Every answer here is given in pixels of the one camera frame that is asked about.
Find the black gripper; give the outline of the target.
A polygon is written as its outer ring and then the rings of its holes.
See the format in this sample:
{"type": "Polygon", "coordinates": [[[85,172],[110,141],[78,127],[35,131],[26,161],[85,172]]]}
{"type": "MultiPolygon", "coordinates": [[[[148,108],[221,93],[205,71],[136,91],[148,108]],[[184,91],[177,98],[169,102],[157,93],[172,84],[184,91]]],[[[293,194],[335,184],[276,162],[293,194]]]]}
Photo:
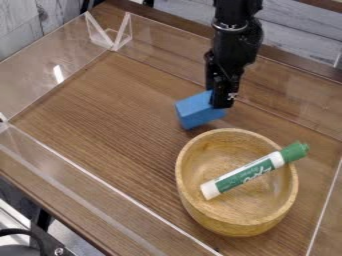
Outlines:
{"type": "Polygon", "coordinates": [[[210,104],[216,109],[233,107],[240,91],[238,76],[256,62],[262,41],[264,28],[258,20],[249,20],[248,27],[240,31],[216,29],[212,49],[205,54],[206,89],[213,90],[210,104]]]}

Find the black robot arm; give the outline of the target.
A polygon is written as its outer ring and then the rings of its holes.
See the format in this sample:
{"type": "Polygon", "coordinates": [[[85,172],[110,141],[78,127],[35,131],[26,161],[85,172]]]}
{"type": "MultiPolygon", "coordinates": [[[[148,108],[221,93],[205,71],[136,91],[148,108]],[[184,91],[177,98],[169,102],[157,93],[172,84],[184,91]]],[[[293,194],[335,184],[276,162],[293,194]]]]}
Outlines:
{"type": "Polygon", "coordinates": [[[262,24],[256,14],[264,0],[214,0],[214,38],[205,54],[206,89],[214,109],[232,108],[248,65],[257,60],[264,41],[262,24]]]}

